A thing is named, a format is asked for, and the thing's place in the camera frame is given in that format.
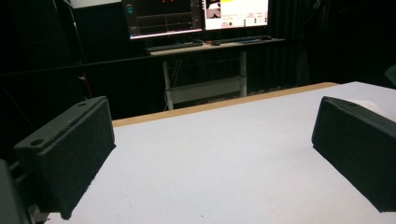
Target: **wooden table edge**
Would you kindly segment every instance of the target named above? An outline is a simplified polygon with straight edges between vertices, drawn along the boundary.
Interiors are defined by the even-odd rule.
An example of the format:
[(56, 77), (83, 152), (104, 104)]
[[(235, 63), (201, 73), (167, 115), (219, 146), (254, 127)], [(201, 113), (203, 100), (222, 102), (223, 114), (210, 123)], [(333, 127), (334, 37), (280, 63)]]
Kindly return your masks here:
[(191, 113), (197, 113), (197, 112), (216, 109), (216, 108), (222, 108), (225, 106), (239, 105), (239, 104), (244, 104), (244, 103), (248, 103), (248, 102), (270, 99), (270, 98), (275, 98), (275, 97), (279, 97), (279, 96), (286, 96), (286, 95), (291, 95), (291, 94), (305, 92), (305, 91), (314, 91), (314, 90), (329, 88), (329, 87), (337, 86), (337, 85), (338, 85), (337, 83), (333, 83), (333, 82), (322, 82), (319, 84), (296, 87), (296, 88), (291, 88), (291, 89), (287, 89), (287, 90), (283, 90), (283, 91), (271, 91), (271, 92), (251, 95), (251, 96), (247, 96), (247, 97), (241, 97), (241, 98), (235, 98), (235, 99), (231, 99), (231, 100), (215, 102), (215, 103), (211, 103), (211, 104), (196, 105), (196, 106), (184, 107), (184, 108), (175, 109), (175, 110), (163, 111), (163, 112), (159, 112), (159, 113), (131, 117), (128, 119), (116, 119), (116, 120), (113, 120), (113, 127), (120, 127), (120, 126), (142, 123), (142, 122), (147, 122), (147, 121), (152, 121), (152, 120), (157, 120), (157, 119), (167, 119), (167, 118), (172, 118), (172, 117), (176, 117), (176, 116), (187, 115), (187, 114), (191, 114)]

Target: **computer monitor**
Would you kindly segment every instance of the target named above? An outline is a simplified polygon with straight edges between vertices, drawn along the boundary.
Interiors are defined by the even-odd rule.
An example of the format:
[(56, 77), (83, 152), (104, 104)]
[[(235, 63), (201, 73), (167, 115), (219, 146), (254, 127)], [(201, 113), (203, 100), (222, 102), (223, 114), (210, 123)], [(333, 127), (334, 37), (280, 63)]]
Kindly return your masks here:
[(202, 0), (205, 30), (268, 25), (269, 0)]
[(201, 0), (122, 0), (131, 40), (202, 31)]

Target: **keyboard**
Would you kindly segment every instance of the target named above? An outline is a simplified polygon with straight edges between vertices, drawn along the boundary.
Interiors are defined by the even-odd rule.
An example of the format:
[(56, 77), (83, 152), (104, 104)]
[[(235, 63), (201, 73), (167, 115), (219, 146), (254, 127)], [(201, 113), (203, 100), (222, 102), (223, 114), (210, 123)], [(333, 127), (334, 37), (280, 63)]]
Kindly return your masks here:
[(202, 45), (203, 45), (202, 42), (200, 42), (200, 43), (176, 44), (176, 45), (166, 45), (166, 46), (147, 48), (146, 51), (148, 53), (151, 53), (151, 52), (169, 50), (169, 49), (185, 49), (185, 48), (199, 47), (199, 46), (202, 46)]
[(228, 39), (221, 39), (219, 42), (221, 44), (225, 43), (233, 43), (233, 42), (244, 42), (250, 40), (270, 40), (271, 36), (268, 35), (254, 35), (254, 36), (245, 36), (245, 37), (237, 37), (237, 38), (228, 38)]

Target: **table surface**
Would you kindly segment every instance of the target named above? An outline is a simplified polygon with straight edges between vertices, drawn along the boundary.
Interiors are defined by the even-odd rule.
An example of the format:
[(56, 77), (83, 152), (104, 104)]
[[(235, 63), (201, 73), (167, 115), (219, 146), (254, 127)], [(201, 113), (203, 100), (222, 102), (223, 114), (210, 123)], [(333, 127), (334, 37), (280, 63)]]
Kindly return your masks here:
[(396, 91), (329, 85), (115, 120), (117, 147), (72, 217), (47, 223), (396, 223), (311, 143), (323, 96), (373, 102), (396, 119)]
[(219, 46), (212, 46), (208, 44), (203, 44), (202, 46), (184, 48), (184, 49), (169, 49), (169, 50), (161, 50), (151, 52), (152, 56), (163, 56), (163, 55), (186, 55), (186, 54), (196, 54), (202, 52), (213, 52), (213, 50), (217, 52), (228, 51), (228, 50), (236, 50), (236, 51), (246, 51), (257, 49), (260, 47), (270, 47), (274, 44), (280, 44), (284, 39), (272, 38), (271, 40), (251, 40), (245, 42), (233, 42), (233, 43), (224, 43)]

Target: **white desk leg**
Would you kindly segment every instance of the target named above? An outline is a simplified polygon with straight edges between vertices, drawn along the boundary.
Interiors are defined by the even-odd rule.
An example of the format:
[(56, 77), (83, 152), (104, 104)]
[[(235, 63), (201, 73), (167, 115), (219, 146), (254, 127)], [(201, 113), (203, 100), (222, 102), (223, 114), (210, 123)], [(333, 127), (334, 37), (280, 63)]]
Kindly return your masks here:
[(169, 83), (168, 62), (163, 62), (163, 76), (165, 77), (165, 92), (168, 109), (173, 110), (173, 100), (171, 94), (171, 85)]
[(241, 78), (240, 78), (240, 90), (241, 97), (248, 95), (248, 87), (247, 87), (247, 53), (245, 51), (241, 52)]

